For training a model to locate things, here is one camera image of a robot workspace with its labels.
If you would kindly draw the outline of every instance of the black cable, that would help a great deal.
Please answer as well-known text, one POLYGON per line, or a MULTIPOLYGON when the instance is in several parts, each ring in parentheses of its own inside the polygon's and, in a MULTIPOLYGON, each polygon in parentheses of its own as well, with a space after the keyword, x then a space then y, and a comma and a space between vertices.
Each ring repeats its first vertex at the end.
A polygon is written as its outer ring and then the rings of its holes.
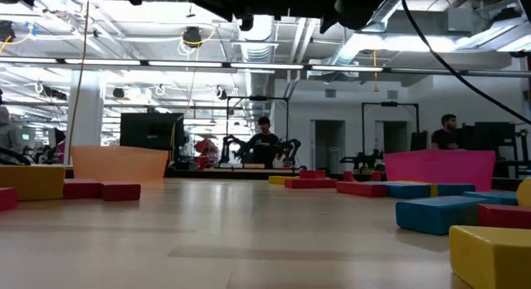
POLYGON ((428 46, 428 48, 430 49, 430 53, 453 75, 455 76, 455 78, 457 78, 460 82, 462 82, 463 84, 465 84, 465 86, 468 86, 471 90, 473 90, 476 94, 478 94, 479 96, 482 96, 483 98, 485 98, 486 100, 488 100, 489 102, 491 103, 494 103, 495 105, 497 105, 499 108, 501 108, 502 110, 505 110, 507 111, 508 113, 510 113, 511 115, 517 117, 518 119, 522 120, 523 122, 531 125, 531 120, 527 119, 526 117, 524 117, 523 115, 517 113, 516 111, 514 110, 511 110, 508 106, 502 104, 501 102, 497 101, 496 99, 492 98, 491 96, 485 94, 483 91, 481 91, 480 89, 476 88, 474 85, 472 85, 471 83, 469 83, 465 78, 463 78, 463 76, 461 76, 454 68, 452 68, 452 66, 450 66, 445 60, 442 59, 441 56, 439 56, 439 54, 435 51, 433 51, 433 49, 431 48, 431 45, 430 45, 430 42, 426 39, 426 37, 424 36, 424 34, 422 33, 421 29, 419 28, 419 26, 417 25, 417 22, 415 22, 415 19, 413 19, 413 16, 412 16, 412 13, 409 11, 409 7, 407 6, 407 2, 406 0, 402 0, 402 8, 404 9, 404 12, 406 13, 406 16, 407 16, 407 19, 409 19, 409 22, 412 24, 413 28, 415 29, 415 32, 417 32, 418 36, 421 38, 421 40, 424 42, 424 44, 426 44, 428 46))

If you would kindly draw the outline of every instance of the cable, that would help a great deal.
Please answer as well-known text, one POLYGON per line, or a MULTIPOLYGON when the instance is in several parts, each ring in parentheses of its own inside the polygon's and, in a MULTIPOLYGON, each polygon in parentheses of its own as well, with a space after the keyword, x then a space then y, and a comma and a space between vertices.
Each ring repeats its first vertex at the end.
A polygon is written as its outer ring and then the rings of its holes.
POLYGON ((214 33, 216 32, 216 30, 217 30, 217 27, 212 26, 212 32, 210 33, 210 36, 208 36, 208 38, 203 39, 203 40, 201 40, 201 41, 199 41, 199 42, 189 42, 189 41, 184 40, 183 35, 184 35, 185 32, 182 32, 182 33, 181 33, 181 38, 183 39, 183 42, 185 42, 185 43, 187 43, 187 44, 190 44, 190 45, 201 45, 201 44, 203 44, 204 42, 207 42, 208 40, 212 39, 212 37, 214 36, 214 33))
POLYGON ((11 35, 7 36, 7 40, 2 44, 2 47, 0 47, 0 53, 6 48, 7 43, 11 40, 11 35))
POLYGON ((409 7, 407 6, 406 0, 402 0, 402 8, 404 9, 404 12, 406 13, 407 19, 409 19, 409 22, 412 24, 413 29, 415 29, 415 32, 417 32, 418 36, 421 38, 421 40, 426 44, 426 46, 430 49, 430 53, 453 75, 455 78, 457 78, 459 81, 461 81, 465 86, 468 86, 473 92, 478 94, 479 96, 482 96, 489 102, 495 104, 502 110, 505 110, 506 112, 510 113, 511 115, 515 116, 519 120, 522 120, 523 122, 531 125, 531 120, 527 119, 523 115, 517 113, 514 110, 511 110, 508 106, 502 104, 501 102, 497 101, 496 99, 492 98, 491 96, 485 94, 483 91, 469 83, 463 76, 461 76, 452 66, 450 66, 445 60, 442 59, 441 56, 433 49, 431 48, 430 42, 426 39, 424 34, 422 33, 421 29, 417 25, 417 22, 415 22, 415 19, 413 19, 412 13, 409 11, 409 7))
POLYGON ((83 70, 85 69, 85 59, 86 59, 86 49, 87 49, 87 37, 89 31, 89 15, 90 15, 90 0, 86 0, 86 14, 85 14, 85 32, 83 39, 83 55, 81 57, 81 68, 80 68, 80 79, 77 83, 76 99, 74 101, 74 110, 72 112, 72 124, 70 126, 70 132, 68 133, 68 159, 66 160, 67 164, 70 164, 71 151, 72 151, 72 138, 74 135, 74 127, 76 126, 76 115, 77 115, 77 105, 80 102, 80 90, 81 82, 83 81, 83 70))

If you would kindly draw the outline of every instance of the yellow foam block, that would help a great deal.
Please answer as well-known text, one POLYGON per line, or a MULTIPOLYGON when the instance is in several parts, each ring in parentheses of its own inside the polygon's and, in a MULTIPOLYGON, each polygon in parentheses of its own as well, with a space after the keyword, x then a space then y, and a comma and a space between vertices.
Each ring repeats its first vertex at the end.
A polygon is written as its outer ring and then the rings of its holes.
POLYGON ((451 268, 474 289, 531 288, 531 230, 453 226, 451 268))
POLYGON ((0 187, 18 189, 18 199, 63 198, 65 168, 62 166, 0 165, 0 187))
POLYGON ((424 184, 424 185, 430 185, 430 195, 432 197, 436 197, 439 195, 439 190, 437 189, 437 184, 429 184, 426 182, 420 182, 420 181, 398 181, 399 183, 405 183, 405 184, 424 184))
POLYGON ((531 207, 531 178, 527 177, 518 186, 516 198, 519 206, 531 207))
POLYGON ((269 176, 270 184, 284 185, 284 182, 287 179, 297 179, 298 177, 287 177, 287 176, 269 176))

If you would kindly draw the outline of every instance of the red foam block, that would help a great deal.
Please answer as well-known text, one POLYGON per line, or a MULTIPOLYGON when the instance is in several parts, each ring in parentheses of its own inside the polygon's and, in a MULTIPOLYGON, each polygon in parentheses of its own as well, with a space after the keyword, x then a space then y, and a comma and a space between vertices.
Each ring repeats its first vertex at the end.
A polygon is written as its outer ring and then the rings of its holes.
POLYGON ((136 201, 140 199, 140 189, 140 184, 103 183, 101 198, 108 202, 136 201))
POLYGON ((299 177, 301 179, 324 179, 326 177, 326 172, 323 170, 302 169, 299 172, 299 177))
POLYGON ((91 179, 65 179, 63 198, 100 198, 103 185, 91 179))
POLYGON ((338 193, 356 194, 364 197, 387 197, 387 186, 383 184, 366 184, 363 182, 338 182, 338 193))
POLYGON ((357 182, 351 171, 343 172, 343 181, 344 182, 357 182))
POLYGON ((382 173, 378 171, 374 171, 371 175, 371 181, 382 181, 382 173))
POLYGON ((478 221, 484 227, 531 229, 531 208, 480 204, 478 221))
POLYGON ((0 211, 15 209, 18 205, 18 191, 14 188, 0 188, 0 211))
POLYGON ((288 189, 335 189, 336 179, 287 179, 284 186, 288 189))

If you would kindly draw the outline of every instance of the black shirt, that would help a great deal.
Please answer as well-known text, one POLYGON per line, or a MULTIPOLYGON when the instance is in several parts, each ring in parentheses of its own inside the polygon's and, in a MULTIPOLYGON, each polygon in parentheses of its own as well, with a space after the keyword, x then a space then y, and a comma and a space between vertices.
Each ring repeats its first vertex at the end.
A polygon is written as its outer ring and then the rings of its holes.
POLYGON ((253 149, 254 163, 265 164, 267 169, 273 168, 273 159, 275 159, 275 150, 273 145, 279 141, 276 135, 264 135, 262 133, 255 135, 247 144, 248 149, 253 149))
POLYGON ((449 144, 456 144, 454 132, 448 132, 446 130, 438 130, 431 135, 431 143, 438 144, 439 149, 449 149, 449 144))

